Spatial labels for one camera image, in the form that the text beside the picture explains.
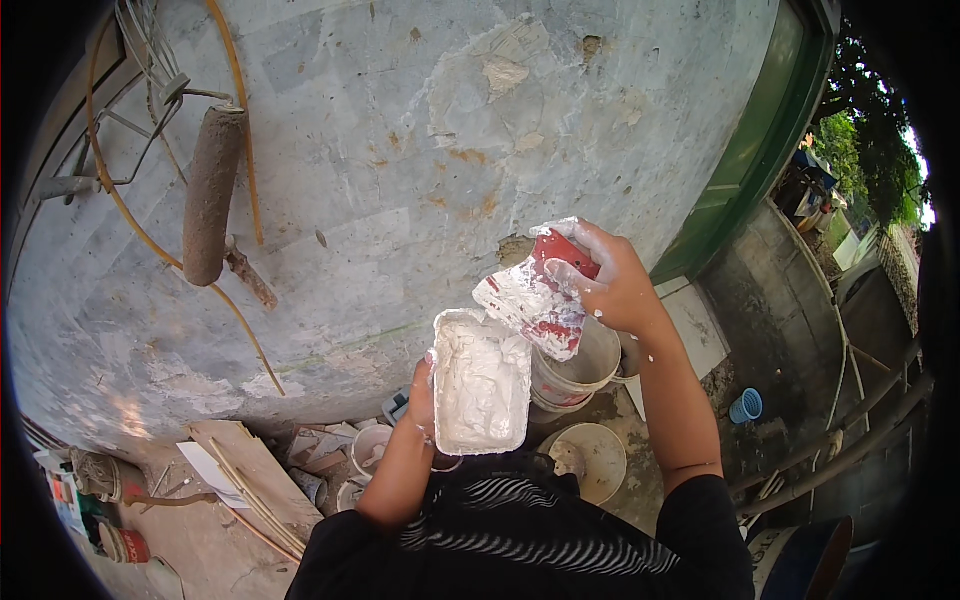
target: hand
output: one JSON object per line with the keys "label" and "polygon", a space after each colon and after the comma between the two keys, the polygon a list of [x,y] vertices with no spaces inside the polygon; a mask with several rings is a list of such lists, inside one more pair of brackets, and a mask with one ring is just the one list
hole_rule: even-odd
{"label": "hand", "polygon": [[414,368],[414,380],[410,384],[410,403],[404,418],[409,417],[424,435],[434,438],[433,424],[433,354],[426,356]]}
{"label": "hand", "polygon": [[550,258],[544,263],[547,275],[600,323],[617,331],[638,333],[640,306],[656,294],[630,240],[610,235],[578,217],[546,226],[582,246],[600,265],[600,275],[592,281],[568,262]]}

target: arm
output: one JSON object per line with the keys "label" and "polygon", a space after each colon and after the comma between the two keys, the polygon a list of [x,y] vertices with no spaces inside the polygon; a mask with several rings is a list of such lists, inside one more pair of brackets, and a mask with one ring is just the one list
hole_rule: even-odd
{"label": "arm", "polygon": [[385,533],[395,532],[417,517],[430,479],[434,447],[425,438],[433,438],[429,374],[430,363],[418,362],[407,412],[397,422],[373,480],[357,502],[357,513]]}
{"label": "arm", "polygon": [[551,227],[588,249],[601,269],[591,281],[554,258],[547,273],[587,312],[600,310],[600,323],[635,335],[651,359],[640,363],[640,385],[664,496],[698,475],[723,477],[713,409],[630,241],[583,219]]}

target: orange hose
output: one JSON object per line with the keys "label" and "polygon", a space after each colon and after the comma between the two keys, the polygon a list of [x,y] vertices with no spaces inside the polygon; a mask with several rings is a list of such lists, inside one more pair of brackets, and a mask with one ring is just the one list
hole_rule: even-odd
{"label": "orange hose", "polygon": [[[247,107],[247,89],[243,85],[243,73],[240,72],[240,62],[237,60],[237,52],[233,48],[233,40],[230,38],[230,29],[227,27],[227,21],[224,14],[217,5],[217,0],[206,0],[206,6],[213,14],[213,19],[220,28],[220,37],[224,39],[224,48],[227,50],[227,58],[230,60],[230,71],[233,72],[233,84],[237,88],[237,102],[240,108],[250,114]],[[260,199],[256,195],[256,176],[253,174],[253,133],[250,129],[250,119],[247,119],[243,128],[244,138],[247,141],[247,177],[250,179],[250,205],[253,212],[253,231],[256,234],[256,245],[263,246],[263,227],[260,225]]]}
{"label": "orange hose", "polygon": [[[120,213],[123,215],[124,219],[127,220],[127,223],[130,224],[130,227],[133,228],[133,231],[143,240],[143,243],[150,247],[150,250],[156,252],[156,254],[166,260],[171,265],[177,267],[181,271],[183,270],[183,264],[174,258],[168,251],[164,250],[159,246],[157,242],[154,241],[154,238],[150,237],[146,231],[136,222],[136,219],[133,218],[133,215],[130,212],[130,209],[127,208],[127,205],[123,202],[123,198],[120,197],[120,193],[117,192],[116,186],[113,184],[113,179],[110,178],[110,173],[107,170],[107,164],[104,162],[104,156],[100,152],[100,141],[97,139],[97,133],[94,128],[94,118],[93,118],[93,77],[95,70],[97,68],[97,57],[100,54],[100,44],[104,41],[104,35],[107,33],[107,28],[113,22],[112,19],[108,19],[104,23],[104,27],[100,30],[100,34],[97,36],[97,43],[93,46],[93,55],[90,59],[90,70],[86,78],[86,130],[90,134],[90,148],[93,150],[93,155],[96,158],[97,163],[97,175],[100,177],[100,183],[104,186],[104,189],[109,192],[110,196],[113,198],[113,201],[116,203],[117,208],[120,209]],[[267,373],[270,374],[270,378],[274,380],[274,385],[276,389],[280,392],[281,396],[286,396],[286,393],[283,391],[283,388],[280,386],[280,382],[276,380],[276,375],[274,375],[274,370],[270,368],[270,363],[267,362],[267,357],[263,353],[263,348],[260,347],[260,343],[256,341],[256,336],[253,335],[253,330],[250,329],[250,325],[247,323],[247,320],[243,318],[243,315],[240,313],[240,309],[237,308],[237,305],[233,303],[233,300],[224,293],[216,284],[208,286],[211,290],[216,293],[224,302],[227,303],[227,306],[230,307],[230,310],[233,311],[233,314],[240,321],[240,324],[247,331],[247,335],[250,336],[253,346],[256,348],[256,352],[260,355],[260,360],[263,361],[263,366],[267,368]]]}
{"label": "orange hose", "polygon": [[233,514],[233,516],[234,516],[238,521],[240,521],[241,523],[243,523],[244,525],[246,525],[246,526],[247,526],[247,529],[249,529],[252,534],[254,534],[255,536],[257,536],[257,537],[260,538],[261,540],[266,541],[267,544],[269,544],[271,548],[273,548],[274,550],[276,550],[277,552],[279,552],[280,554],[282,554],[283,556],[285,556],[288,561],[291,561],[291,562],[296,563],[296,564],[300,564],[300,559],[298,559],[298,558],[295,557],[294,555],[290,554],[289,552],[287,552],[286,550],[284,550],[283,548],[281,548],[275,541],[273,541],[273,540],[271,540],[270,538],[268,538],[267,536],[265,536],[265,535],[264,535],[263,533],[261,533],[260,530],[258,530],[256,527],[253,527],[253,525],[252,525],[248,520],[246,520],[245,518],[243,518],[243,517],[240,515],[240,513],[237,513],[235,510],[233,510],[232,508],[230,508],[230,507],[227,506],[226,504],[224,504],[224,508],[227,509],[228,511],[230,511],[230,512]]}

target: right hand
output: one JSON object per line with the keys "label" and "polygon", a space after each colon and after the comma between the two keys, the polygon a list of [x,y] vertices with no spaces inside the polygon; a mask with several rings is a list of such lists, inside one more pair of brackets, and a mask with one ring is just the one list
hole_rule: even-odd
{"label": "right hand", "polygon": [[617,331],[636,333],[640,327],[638,306],[656,296],[630,240],[610,235],[579,217],[545,225],[582,246],[600,265],[600,275],[593,281],[570,263],[550,258],[544,263],[547,275],[600,323]]}

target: wooden plank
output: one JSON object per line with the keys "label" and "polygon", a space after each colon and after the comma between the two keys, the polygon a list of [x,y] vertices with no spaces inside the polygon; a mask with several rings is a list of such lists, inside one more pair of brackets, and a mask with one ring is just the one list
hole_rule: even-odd
{"label": "wooden plank", "polygon": [[200,420],[186,426],[197,444],[216,456],[210,439],[217,441],[227,460],[250,482],[252,492],[288,525],[313,527],[323,520],[317,507],[276,461],[267,446],[238,420]]}

